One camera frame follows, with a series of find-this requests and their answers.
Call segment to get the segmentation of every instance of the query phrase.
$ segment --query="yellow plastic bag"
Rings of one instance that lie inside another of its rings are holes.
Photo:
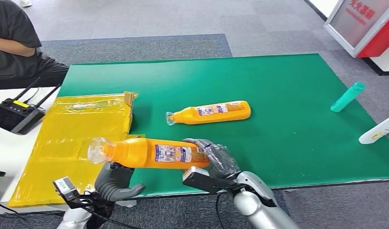
[[[10,207],[64,203],[53,181],[69,176],[79,192],[94,187],[103,164],[87,159],[93,137],[128,137],[133,93],[59,97],[44,118]]]

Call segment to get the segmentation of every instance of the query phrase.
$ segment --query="table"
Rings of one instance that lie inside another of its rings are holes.
[[[389,139],[361,145],[375,122],[357,102],[329,110],[346,87],[318,54],[185,61],[72,65],[58,96],[137,92],[131,134],[226,145],[242,170],[272,188],[389,179]],[[168,126],[165,112],[246,100],[249,119]],[[131,184],[143,196],[199,190],[182,185],[182,171],[137,169]]]
[[[29,103],[37,103],[52,89],[53,87],[40,88],[39,92]],[[30,98],[36,90],[37,89],[30,89],[20,101]],[[14,98],[21,91],[23,91],[23,89],[0,90],[0,103],[6,98]],[[58,91],[52,94],[41,107],[45,109],[50,108],[57,94]],[[0,202],[3,204],[9,201],[19,182],[40,128],[41,124],[37,125],[26,135],[15,135],[0,128],[0,171],[6,172],[6,176],[0,178]],[[41,208],[28,208],[25,211],[39,210],[41,210]]]

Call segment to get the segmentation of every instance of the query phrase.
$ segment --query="black shirt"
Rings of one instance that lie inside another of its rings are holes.
[[[19,42],[29,48],[41,47],[30,19],[10,0],[0,0],[0,38]],[[0,51],[0,79],[33,77],[54,62],[39,49],[31,57]]]

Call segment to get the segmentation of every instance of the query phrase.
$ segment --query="robotic arm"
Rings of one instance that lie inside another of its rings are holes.
[[[206,139],[185,139],[201,147],[212,162],[209,171],[192,167],[183,183],[210,193],[227,190],[237,210],[255,229],[299,229],[278,206],[272,190],[254,173],[240,171],[227,147]]]
[[[205,139],[185,141],[202,148],[212,164],[208,171],[191,167],[183,174],[183,184],[212,194],[228,191],[237,210],[255,229],[299,229],[278,206],[270,188],[254,173],[240,170],[227,147]],[[96,179],[96,191],[89,195],[79,194],[68,177],[54,181],[56,191],[71,208],[58,229],[101,228],[104,222],[110,221],[116,201],[137,196],[144,190],[143,184],[128,188],[133,173],[133,168],[106,162]]]

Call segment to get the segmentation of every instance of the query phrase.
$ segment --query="cable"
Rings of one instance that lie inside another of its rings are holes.
[[[120,223],[120,222],[115,221],[115,220],[112,220],[112,219],[108,219],[108,218],[106,218],[106,217],[104,217],[104,216],[101,216],[101,215],[97,214],[97,213],[94,212],[93,210],[88,209],[87,207],[82,207],[82,208],[83,208],[85,211],[91,213],[92,215],[94,215],[94,216],[96,216],[96,217],[99,217],[99,218],[101,218],[101,219],[104,219],[105,221],[109,221],[109,222],[111,222],[111,223],[114,223],[114,224],[123,226],[123,227],[125,227],[125,228],[141,229],[141,228],[137,228],[137,227],[134,227],[134,226],[130,226],[130,225],[125,224],[125,223]]]
[[[26,212],[26,213],[19,213],[19,212],[13,210],[13,209],[10,209],[10,208],[8,208],[8,207],[2,205],[1,203],[0,203],[0,207],[6,209],[6,210],[8,210],[8,211],[14,212],[14,213],[3,213],[3,214],[0,215],[0,217],[3,217],[3,218],[10,218],[10,219],[22,219],[22,220],[25,220],[25,221],[27,221],[27,219],[23,217],[24,215],[41,214],[41,215],[57,215],[57,216],[59,216],[58,214],[60,214],[60,213],[48,213],[48,212]]]
[[[1,203],[0,203],[0,207],[6,209],[6,210],[8,210],[8,211],[14,212],[16,215],[20,216],[20,214],[19,214],[17,211],[15,211],[15,210],[13,210],[13,209],[10,209],[10,208],[8,208],[8,207],[2,205]]]
[[[219,202],[219,200],[220,200],[221,195],[222,195],[222,194],[225,194],[225,193],[226,193],[226,192],[220,192],[220,193],[218,193],[218,195],[217,195],[217,200],[215,201],[215,211],[217,212],[217,217],[218,217],[218,220],[220,221],[220,224],[221,224],[222,229],[225,229],[225,227],[224,227],[224,225],[222,224],[222,221],[221,221],[221,218],[220,218],[220,213],[219,213],[219,211],[218,211],[218,202]]]
[[[34,96],[38,93],[38,91],[40,90],[40,87],[37,88],[37,91],[29,98],[27,99],[26,101],[24,101],[23,103],[27,104],[32,98],[34,98]]]

